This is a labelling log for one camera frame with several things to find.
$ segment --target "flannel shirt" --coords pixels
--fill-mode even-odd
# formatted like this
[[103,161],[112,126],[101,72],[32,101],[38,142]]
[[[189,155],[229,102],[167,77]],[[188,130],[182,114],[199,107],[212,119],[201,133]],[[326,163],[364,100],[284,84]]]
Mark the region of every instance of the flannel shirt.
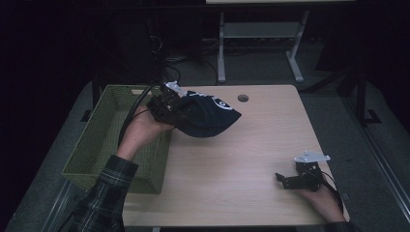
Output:
[[138,165],[111,156],[95,185],[73,211],[69,231],[125,231],[123,208]]

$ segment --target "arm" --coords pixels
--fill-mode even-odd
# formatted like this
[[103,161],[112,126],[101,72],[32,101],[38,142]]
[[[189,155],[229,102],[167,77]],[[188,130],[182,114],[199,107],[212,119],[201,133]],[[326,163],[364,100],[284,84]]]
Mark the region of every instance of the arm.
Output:
[[324,185],[321,185],[317,191],[308,189],[295,189],[294,191],[303,196],[313,209],[328,222],[325,225],[326,232],[356,231],[352,224],[346,221],[335,197]]
[[138,114],[126,129],[116,156],[112,156],[90,189],[73,211],[70,231],[124,231],[122,213],[124,201],[136,173],[135,154],[160,132],[173,127],[154,120],[146,106],[138,107]]

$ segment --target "gray carpet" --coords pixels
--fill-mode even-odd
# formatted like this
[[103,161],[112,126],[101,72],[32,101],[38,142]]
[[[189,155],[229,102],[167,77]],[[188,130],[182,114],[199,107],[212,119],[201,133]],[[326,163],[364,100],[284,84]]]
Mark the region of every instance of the gray carpet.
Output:
[[[306,78],[304,83],[297,83],[293,79],[282,50],[227,56],[225,85],[293,84],[298,89],[306,88],[327,74],[314,70],[320,50],[320,45],[305,44],[298,53],[297,60]],[[216,56],[207,56],[206,60],[216,68]],[[216,82],[215,71],[208,64],[185,62],[173,67],[182,74],[182,86],[214,85]],[[380,174],[373,154],[361,134],[361,128],[349,113],[344,100],[335,94],[337,84],[337,81],[331,83],[316,94],[302,94],[301,98],[323,152],[332,157],[329,165],[337,186],[343,193],[350,217],[364,232],[410,231],[409,222]],[[367,104],[376,110],[383,122],[369,125],[368,130],[387,155],[386,158],[399,180],[410,189],[410,173],[405,167],[409,163],[409,134],[385,105],[380,93],[371,86],[367,94]],[[54,216],[50,212],[58,212],[54,204],[60,189],[66,183],[60,173],[85,127],[85,123],[80,122],[81,117],[85,110],[91,107],[91,86],[87,85],[7,231],[55,231],[55,224],[60,224],[73,208],[73,202],[81,194],[75,187],[70,188],[71,193],[65,198],[67,202],[62,204],[65,206],[64,213],[59,215],[56,221],[50,221],[49,218]],[[150,231],[150,228],[133,227],[127,228],[127,231]],[[321,231],[321,228],[300,227],[298,231]]]

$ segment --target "wooden table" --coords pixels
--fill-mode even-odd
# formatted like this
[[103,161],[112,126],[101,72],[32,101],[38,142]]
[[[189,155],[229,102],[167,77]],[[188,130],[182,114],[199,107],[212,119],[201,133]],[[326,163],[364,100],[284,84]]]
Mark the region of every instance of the wooden table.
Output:
[[[212,138],[193,138],[174,130],[162,193],[128,194],[123,213],[126,226],[324,223],[304,199],[283,189],[275,177],[276,172],[295,176],[293,158],[303,151],[322,153],[294,86],[184,89],[219,97],[242,117]],[[238,101],[239,95],[247,95],[249,101]],[[320,166],[330,174],[326,162]]]

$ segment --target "person's left hand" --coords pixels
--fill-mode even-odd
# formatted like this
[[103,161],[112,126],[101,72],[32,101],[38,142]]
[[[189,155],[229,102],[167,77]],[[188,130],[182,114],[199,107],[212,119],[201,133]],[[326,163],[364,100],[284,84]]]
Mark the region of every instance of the person's left hand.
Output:
[[134,119],[124,133],[117,156],[125,160],[133,160],[135,153],[142,146],[154,140],[159,133],[173,128],[172,125],[157,122],[147,106],[139,106],[134,113]]
[[303,196],[327,222],[346,221],[335,196],[324,185],[320,185],[317,191],[309,189],[294,189],[293,191]]

